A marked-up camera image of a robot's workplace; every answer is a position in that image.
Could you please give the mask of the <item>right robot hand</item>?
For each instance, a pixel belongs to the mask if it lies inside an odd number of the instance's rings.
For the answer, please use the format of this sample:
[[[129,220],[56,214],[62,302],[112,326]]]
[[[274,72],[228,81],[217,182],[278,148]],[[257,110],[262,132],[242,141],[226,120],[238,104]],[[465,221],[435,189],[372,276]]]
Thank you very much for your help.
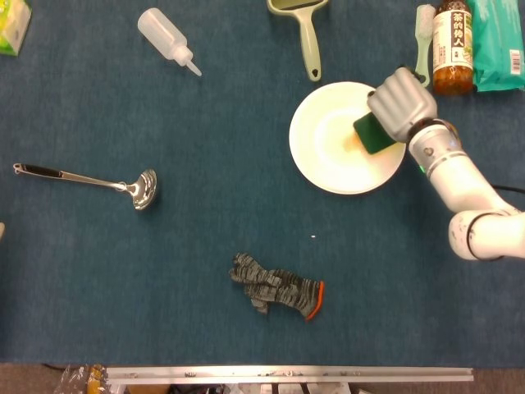
[[[421,121],[437,118],[437,104],[419,79],[407,68],[399,67],[367,99],[367,105],[386,134],[401,143]]]

